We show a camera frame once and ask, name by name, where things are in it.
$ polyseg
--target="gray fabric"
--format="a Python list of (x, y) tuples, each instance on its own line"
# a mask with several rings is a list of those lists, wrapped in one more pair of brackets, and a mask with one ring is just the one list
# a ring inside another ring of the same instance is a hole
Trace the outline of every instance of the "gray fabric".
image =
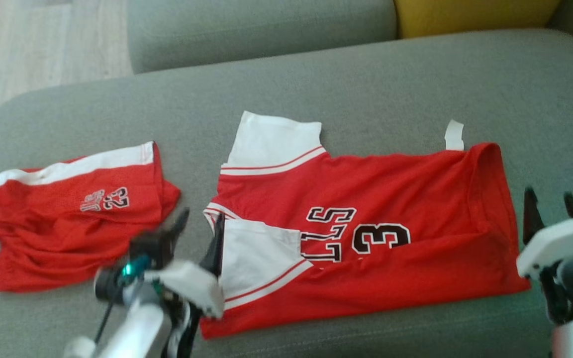
[(392, 0), (130, 0), (134, 73), (395, 38)]
[[(458, 120), (466, 125), (466, 145), (501, 145), (518, 218), (530, 184), (546, 222), (566, 218), (562, 193), (573, 191), (573, 38), (554, 30), (391, 41), (28, 93), (0, 108), (0, 171), (156, 140), (165, 176), (184, 191), (181, 206), (193, 210), (177, 255), (198, 259), (209, 238), (200, 211), (215, 193), (245, 109), (321, 121), (322, 143), (333, 156), (443, 150), (446, 125)], [(94, 334), (103, 309), (91, 283), (0, 294), (0, 357), (57, 356), (71, 337)], [(120, 319), (115, 312), (110, 332)], [(535, 287), (198, 339), (194, 353), (543, 358), (549, 344)]]

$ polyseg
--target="yellow cushion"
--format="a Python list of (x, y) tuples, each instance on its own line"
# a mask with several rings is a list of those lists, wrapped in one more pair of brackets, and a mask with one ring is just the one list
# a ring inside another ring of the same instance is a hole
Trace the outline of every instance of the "yellow cushion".
[(401, 38), (544, 27), (560, 0), (395, 0)]

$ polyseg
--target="jersey number 3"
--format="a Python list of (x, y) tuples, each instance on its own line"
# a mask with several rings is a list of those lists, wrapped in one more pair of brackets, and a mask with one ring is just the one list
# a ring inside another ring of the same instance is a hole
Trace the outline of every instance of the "jersey number 3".
[[(326, 243), (327, 253), (325, 254), (305, 254), (302, 256), (307, 260), (324, 260), (338, 263), (342, 260), (342, 245), (339, 242), (348, 223), (353, 220), (357, 213), (355, 208), (322, 208), (313, 207), (309, 210), (306, 219), (309, 222), (330, 223), (330, 233), (306, 233), (300, 234), (300, 239), (319, 240), (331, 242)], [(380, 224), (359, 224), (355, 227), (352, 237), (352, 247), (357, 254), (366, 255), (371, 253), (371, 245), (386, 245), (390, 249), (410, 243), (410, 231), (407, 227), (398, 223)]]

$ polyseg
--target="wooden floor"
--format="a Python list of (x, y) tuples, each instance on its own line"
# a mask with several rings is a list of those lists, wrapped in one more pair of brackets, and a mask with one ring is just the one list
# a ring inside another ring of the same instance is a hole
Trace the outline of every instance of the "wooden floor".
[(127, 0), (0, 0), (0, 105), (26, 91), (132, 75)]

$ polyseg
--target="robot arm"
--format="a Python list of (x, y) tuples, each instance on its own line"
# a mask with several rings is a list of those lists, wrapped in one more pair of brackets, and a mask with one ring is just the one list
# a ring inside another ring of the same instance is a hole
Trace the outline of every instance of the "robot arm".
[[(171, 230), (143, 233), (130, 242), (125, 265), (100, 269), (94, 281), (98, 299), (109, 302), (97, 338), (72, 340), (65, 358), (188, 358), (202, 316), (220, 319), (224, 297), (221, 274), (224, 217), (199, 265), (173, 259), (177, 238), (189, 217), (185, 209)], [(98, 339), (112, 304), (129, 307), (127, 317), (107, 346)]]
[(565, 199), (571, 218), (545, 227), (534, 191), (529, 188), (525, 192), (526, 246), (516, 261), (520, 276), (541, 282), (548, 318), (556, 325), (553, 334), (556, 358), (573, 358), (573, 196), (567, 193)]

